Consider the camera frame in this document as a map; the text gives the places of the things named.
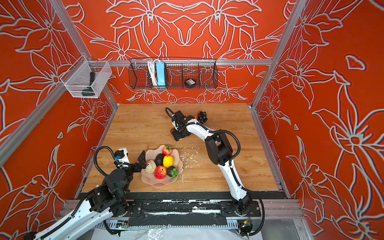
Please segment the white fake garlic bulb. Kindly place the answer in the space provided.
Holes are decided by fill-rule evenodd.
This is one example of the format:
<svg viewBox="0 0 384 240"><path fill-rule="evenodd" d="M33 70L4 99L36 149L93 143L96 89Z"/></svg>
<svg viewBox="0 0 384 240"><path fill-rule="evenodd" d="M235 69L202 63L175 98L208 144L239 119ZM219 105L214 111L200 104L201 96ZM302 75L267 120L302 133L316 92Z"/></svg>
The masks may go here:
<svg viewBox="0 0 384 240"><path fill-rule="evenodd" d="M153 160L147 161L147 166L145 168L146 173L154 174L156 168L157 168L157 165Z"/></svg>

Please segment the dark fake avocado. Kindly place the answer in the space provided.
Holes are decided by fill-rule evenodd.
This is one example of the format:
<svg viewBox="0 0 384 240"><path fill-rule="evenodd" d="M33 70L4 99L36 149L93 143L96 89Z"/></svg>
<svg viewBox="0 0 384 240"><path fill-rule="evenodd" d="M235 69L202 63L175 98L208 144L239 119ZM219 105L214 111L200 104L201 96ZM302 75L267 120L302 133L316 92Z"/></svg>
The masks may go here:
<svg viewBox="0 0 384 240"><path fill-rule="evenodd" d="M164 155L163 154L158 154L156 157L155 157L155 164L156 166L162 166L163 165L163 159L164 159Z"/></svg>

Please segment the red fake apple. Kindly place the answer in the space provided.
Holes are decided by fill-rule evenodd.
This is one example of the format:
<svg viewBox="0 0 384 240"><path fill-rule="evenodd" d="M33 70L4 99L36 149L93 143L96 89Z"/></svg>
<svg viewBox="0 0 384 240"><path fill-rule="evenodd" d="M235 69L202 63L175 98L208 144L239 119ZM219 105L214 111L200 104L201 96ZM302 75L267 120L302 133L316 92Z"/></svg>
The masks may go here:
<svg viewBox="0 0 384 240"><path fill-rule="evenodd" d="M164 166L157 166L154 172L154 176L158 180L165 179L167 176L167 168Z"/></svg>

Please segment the pink scalloped fruit bowl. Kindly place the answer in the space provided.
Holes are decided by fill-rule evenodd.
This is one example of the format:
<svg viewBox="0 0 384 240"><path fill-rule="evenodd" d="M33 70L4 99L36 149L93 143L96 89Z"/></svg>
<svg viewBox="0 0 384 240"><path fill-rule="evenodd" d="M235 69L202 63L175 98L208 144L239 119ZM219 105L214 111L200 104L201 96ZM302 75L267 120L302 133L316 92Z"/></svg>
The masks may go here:
<svg viewBox="0 0 384 240"><path fill-rule="evenodd" d="M147 152L146 152L146 161L147 162L148 161L154 161L155 157L158 154L162 154L163 153L163 148L164 147L165 147L165 145L160 145L155 150L147 150ZM177 150L173 150L172 153L171 153L171 156L174 158L173 167L178 171L178 175L179 175L182 172L182 170L183 170L183 162L180 159L179 152ZM157 189L165 187L165 186L170 185L170 184L173 184L174 182L177 181L177 179L179 177L179 176L169 177L168 175L166 175L166 177L163 178L163 179L157 179L155 177L155 172L148 173L146 170L142 170L141 174L142 174L141 180L142 180L143 183L151 185L152 187L157 188Z"/></svg>

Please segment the red fake strawberry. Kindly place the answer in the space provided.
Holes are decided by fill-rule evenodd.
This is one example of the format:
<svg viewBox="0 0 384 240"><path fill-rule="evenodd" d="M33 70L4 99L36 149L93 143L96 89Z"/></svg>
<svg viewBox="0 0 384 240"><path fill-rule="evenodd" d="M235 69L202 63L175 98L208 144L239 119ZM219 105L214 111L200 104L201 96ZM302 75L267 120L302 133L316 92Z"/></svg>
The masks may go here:
<svg viewBox="0 0 384 240"><path fill-rule="evenodd" d="M170 156L173 152L173 148L170 145L164 146L163 148L163 155L164 156Z"/></svg>

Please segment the yellow fake lemon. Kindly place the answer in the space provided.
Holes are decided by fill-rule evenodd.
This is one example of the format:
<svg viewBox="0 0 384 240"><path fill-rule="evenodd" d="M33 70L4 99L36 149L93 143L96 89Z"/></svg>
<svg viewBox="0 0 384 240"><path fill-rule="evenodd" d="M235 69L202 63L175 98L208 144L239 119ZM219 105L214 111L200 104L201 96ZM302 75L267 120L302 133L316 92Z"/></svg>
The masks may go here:
<svg viewBox="0 0 384 240"><path fill-rule="evenodd" d="M170 155L164 156L163 166L168 169L169 167L172 167L173 165L174 165L174 158Z"/></svg>

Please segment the dark purple fake mangosteen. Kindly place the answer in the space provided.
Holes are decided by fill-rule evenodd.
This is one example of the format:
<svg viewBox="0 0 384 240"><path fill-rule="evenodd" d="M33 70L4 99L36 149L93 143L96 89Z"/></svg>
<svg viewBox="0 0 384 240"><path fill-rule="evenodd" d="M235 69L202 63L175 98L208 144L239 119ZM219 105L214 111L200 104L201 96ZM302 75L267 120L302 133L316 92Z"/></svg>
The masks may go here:
<svg viewBox="0 0 384 240"><path fill-rule="evenodd" d="M176 178L179 174L178 169L174 166L170 166L167 168L167 176L171 178Z"/></svg>

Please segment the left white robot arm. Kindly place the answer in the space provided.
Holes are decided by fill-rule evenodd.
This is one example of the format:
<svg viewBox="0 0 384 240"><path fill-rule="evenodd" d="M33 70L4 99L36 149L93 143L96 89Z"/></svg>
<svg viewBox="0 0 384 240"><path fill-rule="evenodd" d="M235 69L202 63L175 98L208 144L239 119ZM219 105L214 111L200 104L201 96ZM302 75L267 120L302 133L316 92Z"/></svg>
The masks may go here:
<svg viewBox="0 0 384 240"><path fill-rule="evenodd" d="M108 150L111 153L116 169L107 174L98 164L98 153ZM93 162L95 168L104 176L100 186L89 191L76 207L55 224L40 232L30 232L25 240L76 240L96 225L103 223L107 231L120 234L120 230L111 230L107 220L112 217L134 215L134 208L126 199L129 186L135 173L140 173L147 167L146 152L142 151L137 163L130 163L127 149L113 151L110 147L102 146L96 149Z"/></svg>

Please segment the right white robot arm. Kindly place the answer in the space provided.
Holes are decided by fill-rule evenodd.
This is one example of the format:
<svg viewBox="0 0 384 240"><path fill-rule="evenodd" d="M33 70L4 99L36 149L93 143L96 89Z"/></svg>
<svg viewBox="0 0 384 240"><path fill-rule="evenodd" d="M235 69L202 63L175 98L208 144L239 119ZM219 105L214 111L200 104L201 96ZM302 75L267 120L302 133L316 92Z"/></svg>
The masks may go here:
<svg viewBox="0 0 384 240"><path fill-rule="evenodd" d="M173 112L170 108L165 108L165 111L172 120L174 128L171 133L175 141L193 134L205 142L209 159L220 168L229 186L234 212L239 216L253 215L253 208L260 208L253 204L252 197L256 193L244 187L234 164L234 159L241 151L238 138L227 130L206 127L205 112L200 112L195 118L191 115L185 116L181 111Z"/></svg>

